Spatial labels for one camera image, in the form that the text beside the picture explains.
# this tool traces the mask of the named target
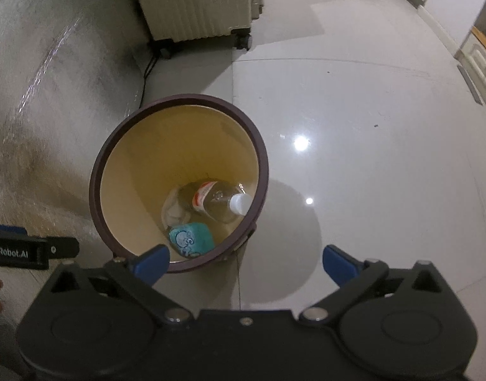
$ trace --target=white tile floor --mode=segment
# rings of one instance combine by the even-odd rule
[[[244,253],[157,288],[185,306],[289,308],[336,289],[322,248],[435,262],[480,332],[486,381],[486,108],[405,0],[265,0],[254,47],[223,39],[160,61],[146,101],[232,101],[267,146],[269,193]],[[297,151],[297,136],[308,147]],[[313,204],[307,205],[306,198]]]

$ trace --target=trash can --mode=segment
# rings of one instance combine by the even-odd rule
[[[238,185],[254,198],[247,215],[231,224],[204,219],[215,248],[183,258],[171,249],[162,206],[175,187],[206,178]],[[224,258],[250,237],[268,179],[264,141],[241,110],[212,96],[175,95],[139,109],[111,133],[93,167],[90,211],[117,256],[164,244],[171,253],[168,271],[185,272]]]

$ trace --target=white bottle cap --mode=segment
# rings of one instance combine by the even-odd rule
[[[229,209],[236,215],[245,216],[254,200],[248,193],[235,194],[229,201]]]

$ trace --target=bottle label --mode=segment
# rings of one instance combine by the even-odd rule
[[[204,208],[204,199],[206,199],[206,196],[209,191],[212,190],[215,183],[217,182],[204,182],[194,194],[194,197],[192,198],[192,207],[196,212],[201,212],[206,215],[208,214]]]

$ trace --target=plastic bottle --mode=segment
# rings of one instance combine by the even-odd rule
[[[178,192],[180,205],[223,224],[248,212],[253,198],[223,180],[204,179],[186,184]]]

